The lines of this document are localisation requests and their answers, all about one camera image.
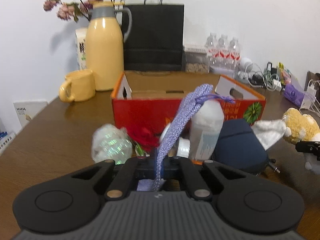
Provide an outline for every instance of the wooden table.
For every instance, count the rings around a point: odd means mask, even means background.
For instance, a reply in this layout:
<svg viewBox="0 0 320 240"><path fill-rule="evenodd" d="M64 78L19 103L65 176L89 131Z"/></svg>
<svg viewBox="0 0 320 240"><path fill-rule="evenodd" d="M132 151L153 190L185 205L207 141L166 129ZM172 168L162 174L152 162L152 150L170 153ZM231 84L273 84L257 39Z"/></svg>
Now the wooden table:
<svg viewBox="0 0 320 240"><path fill-rule="evenodd" d="M267 105L262 118L281 118L292 104L279 92L259 89ZM93 132L113 123L110 92L98 92L87 102L66 104L58 98L50 103L14 139L0 157L0 239L19 232L12 214L16 195L31 185L54 179L93 164L90 156ZM304 168L302 153L281 139L269 151L281 173L267 168L263 176L297 190L306 210L298 232L309 240L320 239L320 176Z"/></svg>

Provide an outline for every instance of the purple fabric strap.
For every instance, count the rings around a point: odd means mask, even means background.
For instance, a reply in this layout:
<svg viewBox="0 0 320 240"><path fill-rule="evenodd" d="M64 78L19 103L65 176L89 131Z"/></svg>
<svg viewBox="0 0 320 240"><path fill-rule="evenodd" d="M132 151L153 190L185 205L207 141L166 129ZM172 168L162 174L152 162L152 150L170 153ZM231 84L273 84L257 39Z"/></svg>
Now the purple fabric strap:
<svg viewBox="0 0 320 240"><path fill-rule="evenodd" d="M211 94L213 85L203 84L198 86L193 92L189 93L180 103L178 112L173 119L167 133L164 136L162 143L158 148L156 160L156 179L153 182L152 190L157 191L161 186L161 166L164 157L168 154L173 144L179 138L183 128L191 117L199 111L205 101L209 99L221 98L232 102L230 97L222 97Z"/></svg>

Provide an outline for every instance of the yellow thermos jug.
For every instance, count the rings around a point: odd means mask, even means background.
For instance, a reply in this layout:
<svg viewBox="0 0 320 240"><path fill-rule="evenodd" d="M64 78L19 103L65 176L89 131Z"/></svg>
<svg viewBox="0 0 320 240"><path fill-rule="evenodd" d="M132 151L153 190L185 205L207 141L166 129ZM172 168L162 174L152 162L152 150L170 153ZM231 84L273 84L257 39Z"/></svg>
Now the yellow thermos jug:
<svg viewBox="0 0 320 240"><path fill-rule="evenodd" d="M129 15L128 30L122 33L116 12ZM114 9L113 2L102 1L93 5L93 12L85 38L86 66L93 71L97 91L113 89L124 70L123 43L132 27L129 8Z"/></svg>

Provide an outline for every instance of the gray ribbed panel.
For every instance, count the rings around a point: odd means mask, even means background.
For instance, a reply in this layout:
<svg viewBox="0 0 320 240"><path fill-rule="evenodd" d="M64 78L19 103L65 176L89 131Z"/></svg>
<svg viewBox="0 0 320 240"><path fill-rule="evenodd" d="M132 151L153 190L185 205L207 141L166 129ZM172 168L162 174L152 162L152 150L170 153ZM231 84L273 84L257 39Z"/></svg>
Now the gray ribbed panel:
<svg viewBox="0 0 320 240"><path fill-rule="evenodd" d="M61 235L22 231L14 240L302 240L296 232L274 236L243 233L224 223L207 202L185 192L132 192L107 202L88 225Z"/></svg>

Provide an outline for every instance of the green plant graphic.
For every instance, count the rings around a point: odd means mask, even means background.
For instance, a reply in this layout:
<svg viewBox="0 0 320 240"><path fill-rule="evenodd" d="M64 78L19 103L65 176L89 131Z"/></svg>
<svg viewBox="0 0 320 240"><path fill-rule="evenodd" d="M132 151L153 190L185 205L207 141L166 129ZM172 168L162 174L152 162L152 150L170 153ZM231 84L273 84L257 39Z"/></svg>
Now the green plant graphic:
<svg viewBox="0 0 320 240"><path fill-rule="evenodd" d="M244 112L243 118L249 124L253 124L258 120L260 114L262 112L262 105L259 102L255 102L248 107L248 109Z"/></svg>

